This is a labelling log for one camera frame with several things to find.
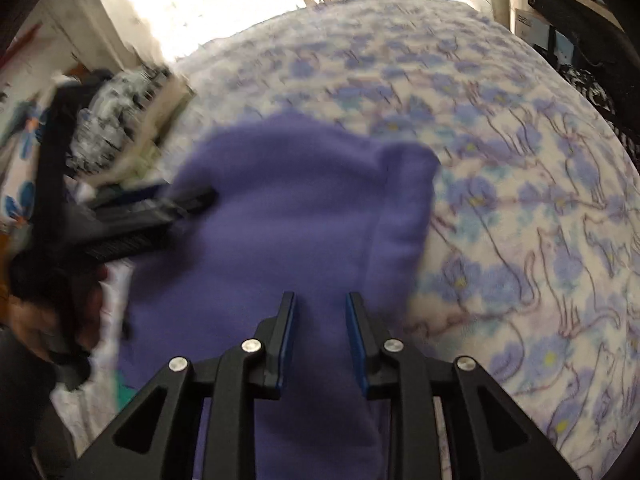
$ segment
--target person's arm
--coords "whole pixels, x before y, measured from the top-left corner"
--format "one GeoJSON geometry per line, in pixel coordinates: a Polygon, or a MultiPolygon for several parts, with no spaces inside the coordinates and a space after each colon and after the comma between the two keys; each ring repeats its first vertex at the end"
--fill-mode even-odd
{"type": "Polygon", "coordinates": [[[31,458],[36,429],[56,385],[43,361],[5,329],[0,333],[0,477],[39,480],[31,458]]]}

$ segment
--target white fabric with blue flowers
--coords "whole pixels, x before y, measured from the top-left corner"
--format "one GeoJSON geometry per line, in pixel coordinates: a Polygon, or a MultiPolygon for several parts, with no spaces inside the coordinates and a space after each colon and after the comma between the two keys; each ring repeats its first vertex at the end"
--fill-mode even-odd
{"type": "Polygon", "coordinates": [[[443,0],[297,10],[178,68],[197,96],[157,176],[216,127],[284,107],[430,146],[442,171],[407,336],[477,358],[581,478],[603,476],[640,419],[640,181],[577,91],[443,0]]]}

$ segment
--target silver screw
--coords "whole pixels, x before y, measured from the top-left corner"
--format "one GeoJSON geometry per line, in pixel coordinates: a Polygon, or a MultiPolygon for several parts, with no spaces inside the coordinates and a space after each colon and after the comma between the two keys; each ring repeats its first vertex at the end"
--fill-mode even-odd
{"type": "Polygon", "coordinates": [[[169,361],[169,370],[172,372],[181,372],[188,364],[189,362],[184,357],[174,357],[169,361]]]}
{"type": "Polygon", "coordinates": [[[242,350],[252,354],[262,348],[262,343],[257,339],[247,339],[242,343],[242,350]]]}
{"type": "Polygon", "coordinates": [[[457,360],[456,364],[458,368],[464,370],[465,372],[470,372],[474,368],[476,368],[476,361],[474,361],[471,357],[461,357],[457,360]]]}
{"type": "Polygon", "coordinates": [[[385,350],[388,352],[399,352],[404,348],[404,343],[399,339],[387,339],[385,341],[385,350]]]}

